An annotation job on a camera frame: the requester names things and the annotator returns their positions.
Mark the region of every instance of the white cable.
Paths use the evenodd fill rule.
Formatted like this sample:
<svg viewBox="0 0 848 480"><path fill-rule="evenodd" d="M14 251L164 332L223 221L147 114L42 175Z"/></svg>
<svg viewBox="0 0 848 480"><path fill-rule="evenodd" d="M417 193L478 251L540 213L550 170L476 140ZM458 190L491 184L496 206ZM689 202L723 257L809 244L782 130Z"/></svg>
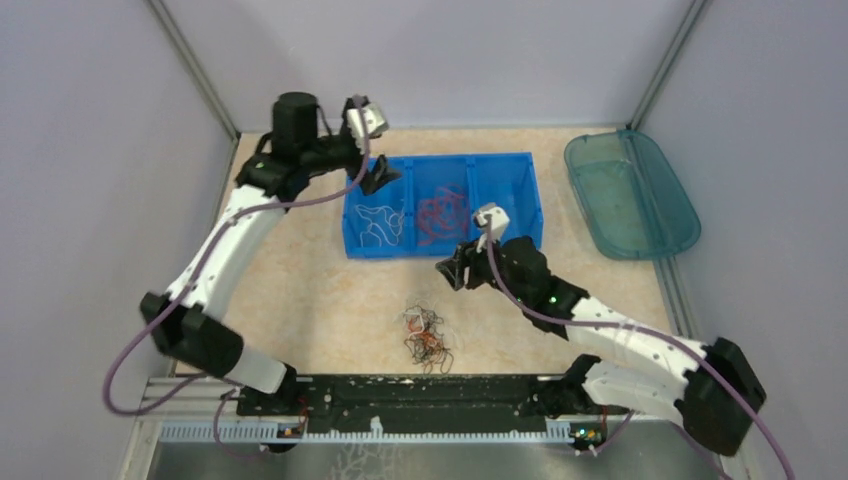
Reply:
<svg viewBox="0 0 848 480"><path fill-rule="evenodd" d="M379 207L366 207L365 205L356 205L354 206L354 210L361 219L368 221L368 226L365 227L365 230L359 232L359 241L362 245L365 245L365 234L374 236L378 241L378 247L382 247L384 241L387 245L392 247L400 245L400 239L403 233L403 208L401 208L400 212L395 212L394 209L392 209L388 205L382 205ZM381 213L385 214L385 223L389 227L389 231L395 237L394 242L389 240L389 236L386 234L386 231L379 223L375 222L374 220L368 217L368 215L376 216ZM392 223L393 217L398 219L397 224ZM380 235L377 235L372 231L372 227L376 227L380 230L382 238L380 238Z"/></svg>

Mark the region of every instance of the blue bin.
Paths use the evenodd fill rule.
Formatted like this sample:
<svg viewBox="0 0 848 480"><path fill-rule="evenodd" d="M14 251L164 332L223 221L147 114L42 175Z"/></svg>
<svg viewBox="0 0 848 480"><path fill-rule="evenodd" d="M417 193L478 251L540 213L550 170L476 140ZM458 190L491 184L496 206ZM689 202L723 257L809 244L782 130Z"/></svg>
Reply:
<svg viewBox="0 0 848 480"><path fill-rule="evenodd" d="M510 217L504 241L529 235L541 247L544 219L530 153L393 157L389 165L403 177L374 195L355 189L345 197L349 258L449 256L480 235L471 215L487 203Z"/></svg>

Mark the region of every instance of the wire pile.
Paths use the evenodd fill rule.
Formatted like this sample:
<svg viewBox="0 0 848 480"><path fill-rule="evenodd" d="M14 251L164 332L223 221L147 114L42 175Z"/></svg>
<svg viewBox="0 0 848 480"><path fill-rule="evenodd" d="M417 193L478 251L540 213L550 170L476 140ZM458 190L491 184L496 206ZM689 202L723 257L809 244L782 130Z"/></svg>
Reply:
<svg viewBox="0 0 848 480"><path fill-rule="evenodd" d="M445 319L435 310L421 305L406 309L402 316L409 332L403 344L412 354L412 363L421 365L425 374L432 373L436 367L441 373L450 372L453 354L445 346L444 334L439 332L439 326L444 325Z"/></svg>

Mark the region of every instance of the translucent teal tray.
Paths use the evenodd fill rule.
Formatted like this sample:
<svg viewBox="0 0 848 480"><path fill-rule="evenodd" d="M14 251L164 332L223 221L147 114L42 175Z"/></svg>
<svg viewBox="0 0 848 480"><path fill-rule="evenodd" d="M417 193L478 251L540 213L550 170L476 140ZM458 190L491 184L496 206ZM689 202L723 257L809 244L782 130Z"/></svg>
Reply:
<svg viewBox="0 0 848 480"><path fill-rule="evenodd" d="M669 257L698 241L701 222L659 146L630 130L575 138L568 177L598 250L614 259Z"/></svg>

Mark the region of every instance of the gray wall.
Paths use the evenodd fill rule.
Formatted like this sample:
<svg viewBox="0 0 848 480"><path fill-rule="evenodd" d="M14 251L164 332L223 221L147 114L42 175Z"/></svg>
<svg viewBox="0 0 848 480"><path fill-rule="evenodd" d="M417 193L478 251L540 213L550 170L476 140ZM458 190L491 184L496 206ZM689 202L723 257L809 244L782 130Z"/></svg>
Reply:
<svg viewBox="0 0 848 480"><path fill-rule="evenodd" d="M394 126L630 120L691 0L165 0L242 131L286 90Z"/></svg>
<svg viewBox="0 0 848 480"><path fill-rule="evenodd" d="M103 374L211 227L229 140L141 0L5 2L0 49L0 476L111 478L132 420ZM164 365L145 342L121 404Z"/></svg>
<svg viewBox="0 0 848 480"><path fill-rule="evenodd" d="M745 350L805 479L848 471L846 25L839 0L714 2L645 128L703 221L680 257L694 311Z"/></svg>

